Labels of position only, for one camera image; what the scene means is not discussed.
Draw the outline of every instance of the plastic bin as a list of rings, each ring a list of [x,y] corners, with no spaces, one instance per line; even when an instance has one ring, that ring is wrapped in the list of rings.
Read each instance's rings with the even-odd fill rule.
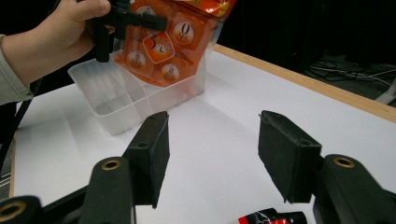
[[[168,110],[202,92],[205,69],[198,71],[203,72],[168,87],[148,84],[112,60],[99,63],[93,59],[79,63],[69,68],[68,73],[103,130],[116,134],[133,128],[151,114]]]

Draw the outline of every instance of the brass ring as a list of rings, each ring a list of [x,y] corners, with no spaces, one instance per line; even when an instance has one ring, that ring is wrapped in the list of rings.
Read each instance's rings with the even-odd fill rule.
[[[353,168],[356,166],[355,162],[345,157],[336,157],[332,160],[335,162],[335,164],[345,168]]]
[[[115,169],[119,168],[120,166],[121,166],[120,161],[116,161],[116,160],[105,161],[102,164],[102,169],[103,170],[115,170]]]
[[[26,208],[26,203],[21,201],[16,201],[13,203],[8,203],[0,208],[0,222],[9,221],[12,218],[21,214]]]

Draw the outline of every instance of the white table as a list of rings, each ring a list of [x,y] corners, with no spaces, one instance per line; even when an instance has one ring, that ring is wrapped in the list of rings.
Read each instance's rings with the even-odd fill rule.
[[[287,116],[323,145],[322,156],[352,157],[396,192],[395,122],[218,52],[207,70],[205,91],[168,110],[171,156],[159,204],[137,206],[138,224],[228,224],[271,207],[315,223],[314,197],[283,203],[258,156],[262,110]],[[138,128],[102,133],[75,85],[36,97],[16,135],[13,196],[46,205],[86,186],[92,167],[120,156]]]

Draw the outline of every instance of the black cable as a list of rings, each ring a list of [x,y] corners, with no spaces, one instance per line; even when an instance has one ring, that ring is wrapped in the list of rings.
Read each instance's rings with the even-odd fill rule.
[[[55,4],[53,5],[52,9],[49,10],[48,16],[50,15],[50,13],[52,13],[55,8],[59,5],[61,0],[56,0]],[[0,174],[3,171],[3,165],[4,162],[6,160],[6,156],[9,150],[9,146],[11,146],[12,141],[14,140],[14,134],[15,132],[18,130],[18,127],[21,124],[21,121],[23,119],[23,116],[25,115],[27,109],[29,108],[30,103],[32,103],[33,98],[35,97],[35,95],[37,94],[38,88],[40,87],[41,81],[43,78],[38,79],[37,81],[33,82],[30,85],[30,92],[33,94],[32,99],[27,100],[27,101],[23,101],[21,103],[20,108],[18,109],[17,114],[14,117],[14,120],[12,120],[11,122],[11,127],[8,130],[6,137],[5,137],[5,141],[3,143],[3,145],[0,148]]]

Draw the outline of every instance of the finger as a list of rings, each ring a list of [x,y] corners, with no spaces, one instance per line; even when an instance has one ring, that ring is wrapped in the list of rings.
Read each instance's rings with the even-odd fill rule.
[[[105,16],[110,9],[111,5],[107,0],[85,0],[70,8],[70,17],[73,21],[86,21]]]

